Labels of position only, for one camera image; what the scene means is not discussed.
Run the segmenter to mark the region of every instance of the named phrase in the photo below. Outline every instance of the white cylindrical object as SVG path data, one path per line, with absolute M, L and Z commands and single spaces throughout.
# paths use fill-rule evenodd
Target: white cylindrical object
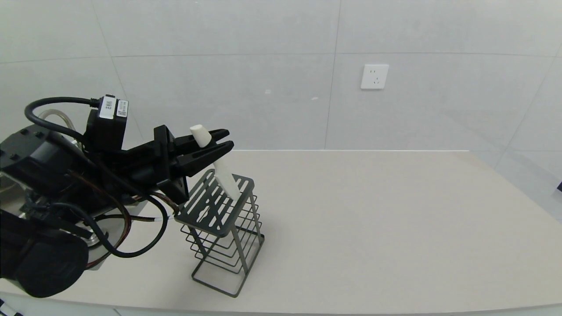
M 189 128 L 193 138 L 199 145 L 199 147 L 206 147 L 212 140 L 211 134 L 208 130 L 201 124 L 195 125 Z M 236 201 L 240 198 L 240 189 L 232 177 L 232 173 L 226 167 L 224 160 L 222 158 L 217 159 L 214 163 L 215 166 L 215 179 L 219 182 L 219 185 L 223 188 L 226 195 L 231 199 Z
M 195 141 L 197 142 L 197 144 L 201 148 L 209 145 L 209 143 L 212 140 L 211 134 L 201 124 L 197 124 L 195 126 L 192 126 L 192 127 L 189 128 L 189 130 L 191 131 L 191 135 L 193 135 L 193 138 L 195 138 Z

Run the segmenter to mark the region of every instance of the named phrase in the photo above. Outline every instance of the white outlet plate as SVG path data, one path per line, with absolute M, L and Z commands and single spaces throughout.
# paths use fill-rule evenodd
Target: white outlet plate
M 388 74 L 388 65 L 365 65 L 361 89 L 383 89 Z

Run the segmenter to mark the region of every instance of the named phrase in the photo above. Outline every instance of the metal rack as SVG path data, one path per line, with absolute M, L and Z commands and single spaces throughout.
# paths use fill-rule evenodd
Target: metal rack
M 207 287 L 231 297 L 240 294 L 242 286 L 264 242 L 261 234 L 257 197 L 250 178 L 233 175 L 241 196 L 229 198 L 219 186 L 211 169 L 193 186 L 195 192 L 176 216 L 184 224 L 185 240 L 199 264 L 192 278 Z

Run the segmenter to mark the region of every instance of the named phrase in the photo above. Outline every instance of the tabletop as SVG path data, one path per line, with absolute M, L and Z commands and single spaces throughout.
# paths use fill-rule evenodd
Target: tabletop
M 562 304 L 562 225 L 470 152 L 234 151 L 265 243 L 236 299 L 170 221 L 52 299 L 190 312 L 415 314 Z M 157 216 L 148 205 L 141 212 Z M 135 222 L 120 247 L 159 229 Z M 0 292 L 20 294 L 5 280 Z

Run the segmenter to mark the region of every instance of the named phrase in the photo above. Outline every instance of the barcode label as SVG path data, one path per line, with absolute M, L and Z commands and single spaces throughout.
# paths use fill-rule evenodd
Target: barcode label
M 117 101 L 116 98 L 104 96 L 102 107 L 99 110 L 99 117 L 102 119 L 113 119 L 113 114 L 115 112 L 115 102 Z
M 129 101 L 119 100 L 117 102 L 117 116 L 126 118 L 127 112 L 129 112 Z

